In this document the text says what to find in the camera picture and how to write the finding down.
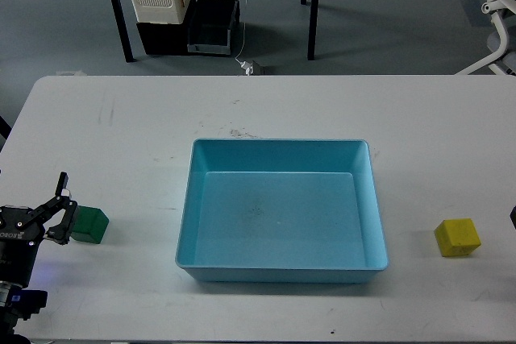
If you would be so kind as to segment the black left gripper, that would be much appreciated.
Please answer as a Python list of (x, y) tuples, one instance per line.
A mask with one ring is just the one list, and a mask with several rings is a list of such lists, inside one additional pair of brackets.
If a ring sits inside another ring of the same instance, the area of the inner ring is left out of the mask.
[(77, 202), (70, 198), (66, 186), (68, 174), (61, 172), (54, 198), (38, 206), (1, 207), (1, 281), (29, 284), (35, 259), (43, 239), (45, 223), (64, 210), (59, 224), (50, 227), (44, 238), (66, 245), (77, 218)]

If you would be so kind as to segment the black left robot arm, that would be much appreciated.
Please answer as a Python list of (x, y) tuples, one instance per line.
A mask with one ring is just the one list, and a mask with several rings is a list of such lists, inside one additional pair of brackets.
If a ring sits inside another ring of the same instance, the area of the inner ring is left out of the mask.
[(46, 306), (48, 293), (27, 287), (40, 244), (50, 240), (65, 245), (70, 240), (79, 209), (66, 189), (67, 183), (68, 175), (62, 172), (54, 197), (34, 209), (1, 208), (2, 343), (29, 343), (15, 333), (17, 322), (30, 319)]

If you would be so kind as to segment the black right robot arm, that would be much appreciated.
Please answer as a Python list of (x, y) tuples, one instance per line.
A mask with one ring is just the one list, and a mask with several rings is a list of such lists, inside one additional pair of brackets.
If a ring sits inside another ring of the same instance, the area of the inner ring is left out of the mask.
[(511, 213), (510, 213), (510, 220), (512, 221), (514, 228), (516, 228), (516, 207), (514, 207), (514, 208), (511, 210)]

